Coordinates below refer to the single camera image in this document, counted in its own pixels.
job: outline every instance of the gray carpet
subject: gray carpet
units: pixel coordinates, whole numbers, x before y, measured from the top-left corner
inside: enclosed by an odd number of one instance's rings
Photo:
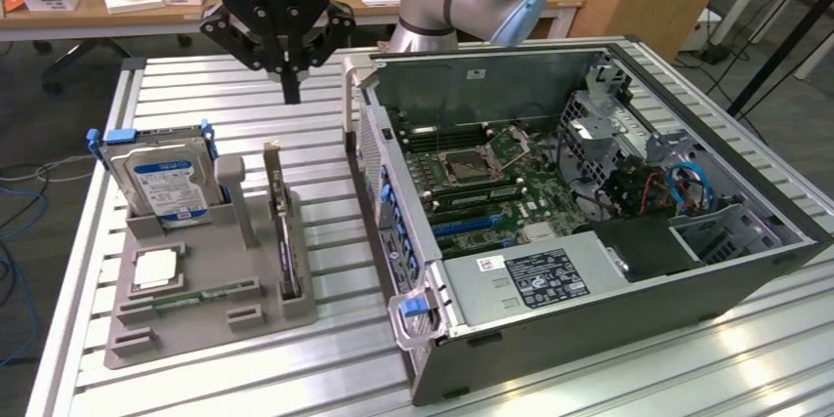
[[[742,17],[739,25],[749,20],[755,6],[767,0],[754,0],[754,7]],[[714,0],[714,7],[727,11],[733,0]],[[767,35],[766,42],[749,48],[750,60],[733,67],[722,87],[735,97],[761,67],[775,44],[787,35],[806,11],[807,6],[794,2]],[[834,21],[825,19],[797,48],[790,59],[774,74],[778,79],[806,55],[818,41],[830,32]],[[360,37],[355,45],[367,44],[374,35]],[[742,44],[746,35],[738,38]],[[157,36],[119,40],[120,44],[139,57],[172,57],[183,55],[220,54],[220,50],[203,38],[195,37],[188,49],[178,47],[174,36]],[[69,41],[53,42],[55,53],[40,56],[29,43],[19,43],[8,55],[0,57],[0,167],[20,163],[44,163],[84,153],[84,133],[89,127],[101,127],[107,120],[119,74],[119,60],[107,50],[96,50],[61,76],[65,93],[48,97],[40,91],[39,72],[69,50]],[[681,59],[697,63],[689,55]],[[706,70],[718,76],[727,66],[707,65]],[[793,78],[786,81],[762,107],[750,116],[773,148],[810,180],[834,194],[834,140],[830,123],[834,122],[834,83],[830,77],[834,61],[827,58],[807,82]],[[683,72],[702,89],[711,82],[698,69]],[[713,98],[722,104],[726,100],[718,93]],[[91,163],[81,162],[63,167],[55,178],[88,171]],[[39,182],[27,181],[3,184],[1,187],[37,190]],[[49,207],[41,221],[24,236],[8,242],[15,259],[27,274],[37,316],[40,334],[24,357],[37,357],[55,301],[61,285],[67,259],[72,248],[77,221],[84,205],[87,180],[52,184],[47,191]],[[24,197],[0,193],[0,221],[27,203]],[[8,233],[12,226],[3,229]],[[0,309],[0,357],[5,356],[28,337],[28,322],[24,302],[17,292],[5,307]],[[24,363],[0,369],[0,414],[23,415],[36,363]]]

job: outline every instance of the hard drive label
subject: hard drive label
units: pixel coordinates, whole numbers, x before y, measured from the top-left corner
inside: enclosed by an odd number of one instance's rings
[[[208,204],[199,185],[191,181],[195,166],[188,160],[140,165],[133,171],[157,217],[176,221],[206,213]]]
[[[590,292],[563,249],[504,262],[530,308],[546,307]]]

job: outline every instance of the hard drive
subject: hard drive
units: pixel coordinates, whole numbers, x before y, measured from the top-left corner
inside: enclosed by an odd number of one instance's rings
[[[208,207],[224,203],[214,178],[211,126],[87,134],[89,150],[107,166],[131,207],[131,216],[155,215],[164,228],[210,222]]]

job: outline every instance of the circuit board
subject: circuit board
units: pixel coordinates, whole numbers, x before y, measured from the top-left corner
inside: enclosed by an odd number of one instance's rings
[[[443,258],[564,236],[586,223],[568,185],[523,129],[480,146],[407,152]]]

